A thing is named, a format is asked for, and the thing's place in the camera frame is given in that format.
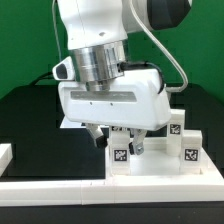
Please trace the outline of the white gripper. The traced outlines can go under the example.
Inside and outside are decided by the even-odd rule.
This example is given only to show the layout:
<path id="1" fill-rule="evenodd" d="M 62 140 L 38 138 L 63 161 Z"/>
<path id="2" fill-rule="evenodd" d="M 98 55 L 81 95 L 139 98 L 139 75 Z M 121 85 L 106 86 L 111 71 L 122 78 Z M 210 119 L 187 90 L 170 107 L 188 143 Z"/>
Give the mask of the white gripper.
<path id="1" fill-rule="evenodd" d="M 161 87 L 157 70 L 147 69 L 125 71 L 110 82 L 108 91 L 87 91 L 84 84 L 74 81 L 60 82 L 58 90 L 65 117 L 88 123 L 86 129 L 97 148 L 107 146 L 99 125 L 134 128 L 130 154 L 141 155 L 146 130 L 159 130 L 171 118 L 168 96 Z"/>

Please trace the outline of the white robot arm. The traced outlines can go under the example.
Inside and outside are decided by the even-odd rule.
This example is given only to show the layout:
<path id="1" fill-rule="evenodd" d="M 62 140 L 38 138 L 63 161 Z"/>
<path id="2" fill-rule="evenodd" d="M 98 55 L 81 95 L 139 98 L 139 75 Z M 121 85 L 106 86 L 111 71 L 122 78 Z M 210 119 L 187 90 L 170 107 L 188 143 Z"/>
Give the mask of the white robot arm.
<path id="1" fill-rule="evenodd" d="M 58 0 L 68 35 L 70 56 L 53 68 L 65 117 L 80 122 L 98 147 L 107 145 L 100 127 L 128 128 L 132 154 L 144 151 L 146 133 L 171 118 L 168 96 L 183 91 L 188 79 L 159 42 L 183 79 L 179 87 L 164 83 L 161 69 L 150 62 L 126 59 L 124 41 L 131 32 L 152 32 L 178 26 L 192 0 Z"/>

